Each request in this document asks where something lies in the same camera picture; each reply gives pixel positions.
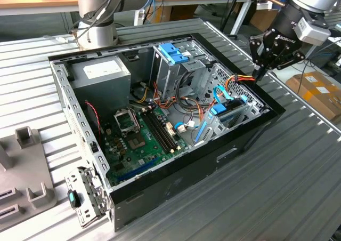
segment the ram slot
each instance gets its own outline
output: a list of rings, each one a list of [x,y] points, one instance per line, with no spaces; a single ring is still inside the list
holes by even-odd
[[[165,153],[170,153],[172,149],[176,148],[174,141],[169,137],[153,112],[149,111],[141,114],[141,116]]]

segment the motherboard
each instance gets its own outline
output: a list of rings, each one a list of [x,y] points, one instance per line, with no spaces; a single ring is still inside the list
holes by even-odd
[[[102,150],[111,169],[107,178],[113,185],[188,149],[169,124],[160,108],[150,107],[144,112],[123,109],[102,126]]]

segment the blue plastic clip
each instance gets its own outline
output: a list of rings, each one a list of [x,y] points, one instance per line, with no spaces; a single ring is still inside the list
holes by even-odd
[[[226,111],[226,108],[222,104],[217,104],[211,107],[210,111],[213,115],[218,115],[219,113]]]
[[[159,49],[172,64],[179,64],[189,60],[172,43],[160,44]]]
[[[244,95],[244,94],[242,94],[241,96],[240,96],[240,98],[243,100],[243,102],[247,102],[247,96],[246,95]]]
[[[227,91],[226,91],[226,89],[225,89],[224,87],[222,87],[221,85],[218,85],[218,86],[216,86],[215,88],[213,88],[213,96],[214,96],[214,99],[215,99],[218,103],[220,103],[220,99],[219,99],[219,97],[218,97],[218,95],[217,95],[217,89],[220,89],[220,90],[223,92],[223,95],[225,96],[225,98],[226,98],[227,100],[231,100],[231,101],[234,100],[234,98],[231,97],[231,96],[229,95],[229,93],[227,93]]]

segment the cardboard box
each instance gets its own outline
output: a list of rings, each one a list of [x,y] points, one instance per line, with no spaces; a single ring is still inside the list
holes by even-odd
[[[286,84],[297,93],[300,81],[301,74],[293,76]],[[341,122],[341,90],[323,74],[305,73],[298,95],[334,124]]]
[[[262,32],[265,32],[278,14],[278,10],[257,10],[250,23]]]

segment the label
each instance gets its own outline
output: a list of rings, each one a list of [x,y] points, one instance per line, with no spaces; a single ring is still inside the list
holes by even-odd
[[[316,87],[321,93],[329,93],[329,91],[327,90],[327,88],[325,88],[324,86],[320,86],[320,87]]]
[[[194,127],[194,125],[196,124],[194,121],[192,121],[192,120],[190,120],[190,121],[188,121],[188,126],[190,126],[190,127]]]
[[[308,79],[308,81],[309,81],[310,83],[315,83],[315,82],[317,82],[317,79],[314,78],[313,76],[307,76],[307,77],[305,77],[305,78]]]
[[[84,67],[88,79],[102,77],[122,71],[116,61],[107,61]]]

